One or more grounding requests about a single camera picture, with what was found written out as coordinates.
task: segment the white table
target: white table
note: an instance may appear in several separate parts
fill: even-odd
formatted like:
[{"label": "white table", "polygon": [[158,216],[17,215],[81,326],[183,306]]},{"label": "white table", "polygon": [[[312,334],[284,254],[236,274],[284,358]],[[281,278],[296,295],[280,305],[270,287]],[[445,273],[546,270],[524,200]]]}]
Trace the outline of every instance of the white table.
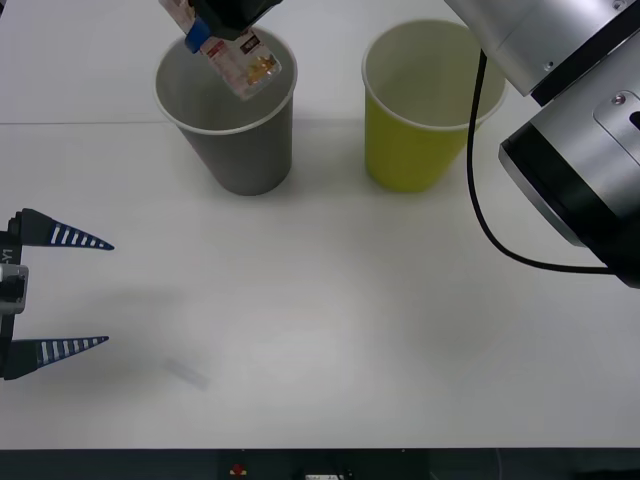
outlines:
[{"label": "white table", "polygon": [[[321,52],[298,24],[302,4],[314,2],[296,1],[270,21],[297,52]],[[35,63],[8,53],[2,36],[36,3],[49,0],[13,0],[0,20],[2,85],[13,82],[11,95],[0,89],[0,115],[79,124],[0,126],[0,219],[37,208],[117,249],[26,250],[29,303],[16,338],[111,341],[0,384],[0,449],[640,444],[638,292],[500,256],[473,217],[462,159],[425,195],[376,187],[364,174],[351,64],[365,39],[344,58],[336,53],[336,69],[322,73],[326,90],[303,74],[289,179],[264,197],[239,198],[215,184],[171,125],[117,123],[160,118],[148,100],[151,64],[95,71],[53,49],[83,81],[64,85],[63,73],[43,70],[20,82]],[[146,2],[129,3],[136,12]],[[348,15],[365,15],[368,29],[399,20],[382,2],[379,10],[353,3]],[[405,3],[396,10],[418,11]],[[102,2],[56,4],[80,18],[80,5],[98,11]],[[347,20],[316,8],[347,31]],[[430,8],[444,11],[433,2],[423,15]],[[59,15],[62,40],[42,44],[64,43],[72,27]],[[95,43],[104,46],[112,32],[102,28]],[[302,58],[305,72],[314,60]],[[93,92],[101,75],[112,77]],[[334,88],[343,80],[344,91]],[[47,82],[46,103],[25,91]],[[513,94],[483,126],[481,201],[518,252],[594,264],[545,223],[495,158],[534,110]]]}]

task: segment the black cable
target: black cable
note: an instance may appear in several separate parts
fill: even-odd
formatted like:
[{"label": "black cable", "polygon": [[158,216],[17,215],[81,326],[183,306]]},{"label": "black cable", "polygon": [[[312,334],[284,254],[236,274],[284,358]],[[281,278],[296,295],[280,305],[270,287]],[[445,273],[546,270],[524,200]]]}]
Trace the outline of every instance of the black cable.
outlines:
[{"label": "black cable", "polygon": [[567,265],[554,265],[551,263],[537,262],[529,258],[522,257],[517,253],[512,252],[507,247],[502,245],[500,241],[495,237],[487,221],[482,214],[480,208],[480,202],[478,201],[478,193],[476,191],[475,176],[473,173],[473,142],[476,133],[476,124],[478,120],[478,110],[480,109],[480,97],[482,94],[482,86],[484,84],[484,74],[487,69],[487,56],[483,51],[480,52],[480,64],[478,65],[478,77],[476,78],[476,87],[473,94],[473,106],[471,107],[471,120],[469,121],[469,141],[467,146],[467,180],[469,182],[469,194],[471,195],[471,203],[473,204],[473,210],[476,213],[480,227],[487,236],[489,241],[496,247],[503,255],[515,260],[516,262],[523,263],[533,268],[540,270],[548,270],[552,272],[561,273],[579,273],[590,275],[615,275],[610,269],[606,267],[571,267]]}]

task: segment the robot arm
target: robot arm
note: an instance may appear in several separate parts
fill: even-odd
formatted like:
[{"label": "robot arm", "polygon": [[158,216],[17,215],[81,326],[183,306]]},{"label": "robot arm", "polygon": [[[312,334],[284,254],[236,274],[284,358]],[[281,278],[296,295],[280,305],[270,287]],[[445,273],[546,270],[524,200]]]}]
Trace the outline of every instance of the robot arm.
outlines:
[{"label": "robot arm", "polygon": [[[542,215],[640,287],[640,0],[445,0],[543,110],[499,158]],[[233,39],[281,0],[192,0]]]}]

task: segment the cup rim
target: cup rim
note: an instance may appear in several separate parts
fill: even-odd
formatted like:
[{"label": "cup rim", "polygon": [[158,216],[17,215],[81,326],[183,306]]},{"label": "cup rim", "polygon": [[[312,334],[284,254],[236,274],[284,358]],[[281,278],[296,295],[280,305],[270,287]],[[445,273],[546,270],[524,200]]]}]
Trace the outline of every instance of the cup rim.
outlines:
[{"label": "cup rim", "polygon": [[[387,35],[388,33],[392,32],[394,30],[400,29],[400,28],[407,27],[409,25],[413,25],[415,23],[441,23],[441,24],[446,24],[446,25],[455,26],[455,27],[458,27],[458,28],[464,28],[465,30],[469,30],[466,26],[464,26],[464,25],[462,25],[460,23],[452,22],[450,20],[438,19],[438,18],[419,18],[419,19],[409,20],[407,22],[399,23],[399,24],[397,24],[397,25],[385,30],[380,35],[378,35],[376,38],[374,38],[371,41],[371,43],[369,43],[369,46],[367,47],[367,50],[365,51],[364,57],[362,59],[362,80],[364,82],[364,85],[365,85],[365,88],[367,90],[367,93],[369,93],[369,95],[371,95],[371,98],[373,99],[374,102],[376,102],[376,105],[378,105],[380,108],[382,108],[382,110],[384,110],[387,114],[389,114],[391,117],[395,118],[399,122],[402,122],[405,125],[409,125],[409,126],[411,126],[413,128],[417,128],[417,129],[425,130],[425,131],[430,131],[430,132],[459,132],[459,131],[462,131],[462,130],[466,130],[466,129],[469,128],[469,122],[464,123],[464,124],[460,124],[460,125],[452,125],[452,126],[449,126],[449,127],[442,127],[442,126],[435,126],[435,125],[433,125],[433,126],[432,125],[425,125],[423,123],[414,122],[412,120],[404,118],[403,116],[395,113],[393,110],[391,110],[389,107],[387,107],[384,103],[382,103],[382,101],[378,98],[378,96],[373,91],[373,88],[371,87],[371,84],[369,82],[369,76],[367,75],[367,60],[369,59],[369,55],[371,54],[371,50],[373,49],[375,44],[378,43],[378,41],[382,37]],[[486,121],[490,117],[492,117],[500,109],[500,107],[502,107],[502,105],[504,104],[508,94],[509,94],[509,84],[507,82],[507,79],[504,78],[504,86],[502,88],[502,95],[500,96],[500,100],[498,100],[498,102],[494,105],[494,107],[489,112],[487,112],[482,117],[478,118],[477,124],[481,125],[484,121]]]},{"label": "cup rim", "polygon": [[276,39],[278,42],[280,42],[280,44],[285,48],[285,50],[287,51],[287,53],[291,57],[291,60],[293,61],[293,79],[291,81],[291,87],[289,89],[289,92],[287,93],[287,96],[282,100],[282,102],[272,112],[270,112],[268,115],[265,115],[261,119],[256,120],[255,122],[250,123],[249,125],[244,125],[242,127],[232,128],[232,129],[228,129],[228,130],[206,130],[206,129],[203,129],[203,128],[192,127],[191,125],[188,125],[188,124],[186,124],[184,122],[181,122],[180,120],[175,118],[173,115],[171,115],[167,111],[167,109],[164,107],[164,105],[160,101],[160,97],[158,97],[158,74],[160,72],[160,67],[162,66],[162,63],[164,62],[164,60],[167,58],[167,55],[169,54],[169,52],[171,52],[171,50],[173,50],[173,48],[178,43],[184,42],[184,37],[178,37],[176,40],[171,42],[171,45],[160,56],[160,60],[158,61],[157,66],[156,66],[156,70],[155,70],[156,74],[154,76],[154,82],[153,82],[153,98],[154,98],[154,100],[156,102],[156,105],[158,106],[158,108],[160,109],[162,114],[171,123],[177,125],[178,127],[180,127],[183,130],[187,130],[188,132],[191,132],[191,133],[197,133],[198,135],[207,135],[207,136],[212,136],[212,137],[236,135],[238,133],[243,133],[243,132],[248,132],[250,130],[253,130],[253,129],[259,127],[260,125],[264,125],[269,120],[271,120],[276,115],[278,115],[287,106],[287,104],[293,98],[293,94],[295,92],[296,85],[298,83],[298,61],[296,60],[296,56],[294,55],[293,50],[291,50],[291,47],[289,46],[289,44],[286,41],[284,41],[282,39],[282,37],[280,37],[279,35],[273,33],[271,30],[269,30],[267,28],[262,28],[262,27],[259,27],[257,25],[254,25],[253,28],[255,30],[257,30],[258,33],[260,33],[260,32],[267,33],[267,34],[271,35],[274,39]]}]

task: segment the paper cup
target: paper cup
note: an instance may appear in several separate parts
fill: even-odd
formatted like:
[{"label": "paper cup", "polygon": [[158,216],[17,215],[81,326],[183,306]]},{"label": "paper cup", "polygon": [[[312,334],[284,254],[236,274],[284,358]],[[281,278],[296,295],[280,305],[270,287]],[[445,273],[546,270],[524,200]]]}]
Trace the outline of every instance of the paper cup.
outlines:
[{"label": "paper cup", "polygon": [[204,55],[189,52],[184,39],[166,52],[155,82],[162,113],[224,188],[247,196],[273,190],[291,170],[298,78],[287,44],[271,32],[255,30],[282,64],[282,72],[252,99],[240,100]]},{"label": "paper cup", "polygon": [[[441,20],[399,25],[377,38],[362,64],[366,164],[382,186],[422,192],[466,145],[480,47],[465,27]],[[478,126],[507,93],[488,65]]]}]

